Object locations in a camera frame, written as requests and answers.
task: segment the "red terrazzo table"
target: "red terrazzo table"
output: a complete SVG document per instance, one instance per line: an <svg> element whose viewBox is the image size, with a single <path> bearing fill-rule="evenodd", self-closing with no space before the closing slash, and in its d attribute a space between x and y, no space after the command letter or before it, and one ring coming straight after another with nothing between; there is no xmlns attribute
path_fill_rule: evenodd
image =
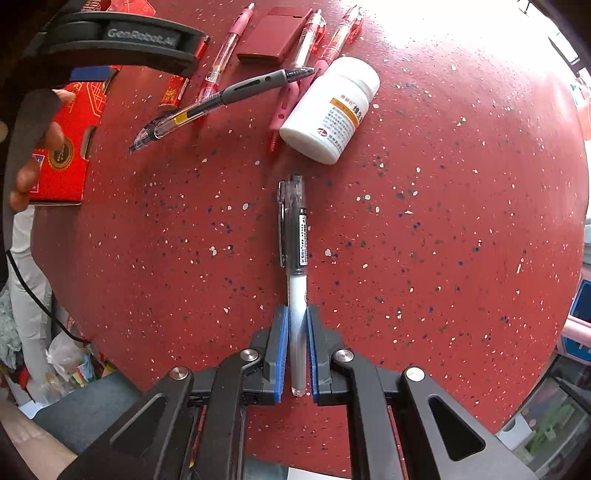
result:
<svg viewBox="0 0 591 480"><path fill-rule="evenodd" d="M251 25L272 5L259 0ZM421 365L496 431L534 385L579 276L587 167L570 92L553 73L566 67L512 4L364 5L365 30L346 54L370 62L382 86L335 166L288 148L268 156L275 92L215 112L199 136L187 127L128 155L168 76L124 67L84 204L39 211L35 258L84 333L147 389L175 365L217 365L270 324L286 300L277 182L301 173L308 298L325 324L384 367ZM312 6L332 33L349 5ZM243 5L154 7L214 37L209 64ZM224 84L264 70L233 58ZM344 408L284 394L251 409L247 451L345 475L346 432Z"/></svg>

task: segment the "white pill bottle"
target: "white pill bottle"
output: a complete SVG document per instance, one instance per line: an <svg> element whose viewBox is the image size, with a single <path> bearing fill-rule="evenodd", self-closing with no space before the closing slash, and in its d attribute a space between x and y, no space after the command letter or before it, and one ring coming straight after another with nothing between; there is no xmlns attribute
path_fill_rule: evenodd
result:
<svg viewBox="0 0 591 480"><path fill-rule="evenodd" d="M341 57L317 78L279 130L291 148L332 165L351 140L379 88L363 60Z"/></svg>

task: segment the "pen clip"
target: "pen clip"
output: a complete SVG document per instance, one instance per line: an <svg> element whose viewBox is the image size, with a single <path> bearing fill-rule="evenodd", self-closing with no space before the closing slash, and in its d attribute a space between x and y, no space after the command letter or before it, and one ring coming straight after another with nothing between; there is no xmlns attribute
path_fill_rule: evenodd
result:
<svg viewBox="0 0 591 480"><path fill-rule="evenodd" d="M277 187L277 203L279 205L279 265L285 268L285 182Z"/></svg>
<svg viewBox="0 0 591 480"><path fill-rule="evenodd" d="M326 20L324 17L320 17L322 20L320 21L320 25L318 25L318 30L316 31L316 38L314 39L314 44L312 45L312 53L316 53L318 48L320 47L320 43L322 39L324 39L324 35L326 33Z"/></svg>

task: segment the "gray pen grip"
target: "gray pen grip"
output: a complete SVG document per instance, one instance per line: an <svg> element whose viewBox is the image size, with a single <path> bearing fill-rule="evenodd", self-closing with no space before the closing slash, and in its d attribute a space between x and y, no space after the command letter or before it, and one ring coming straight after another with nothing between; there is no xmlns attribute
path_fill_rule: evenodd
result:
<svg viewBox="0 0 591 480"><path fill-rule="evenodd" d="M276 72L267 73L266 75L260 75L230 85L221 92L222 102L224 105L229 105L230 103L239 102L245 98L250 98L286 84L287 76L285 75L285 70L277 70Z"/></svg>

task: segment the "orange label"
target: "orange label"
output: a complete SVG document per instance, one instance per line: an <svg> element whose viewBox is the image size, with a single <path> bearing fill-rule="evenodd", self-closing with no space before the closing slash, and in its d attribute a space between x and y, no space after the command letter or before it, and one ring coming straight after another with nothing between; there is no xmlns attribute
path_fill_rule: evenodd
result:
<svg viewBox="0 0 591 480"><path fill-rule="evenodd" d="M357 128L357 126L359 125L359 120L357 118L357 116L353 113L353 111L346 106L343 102L337 100L336 98L333 98L330 103L332 103L335 107L337 107L339 110L341 110L346 116L349 117L349 120L351 120L355 126L355 128Z"/></svg>

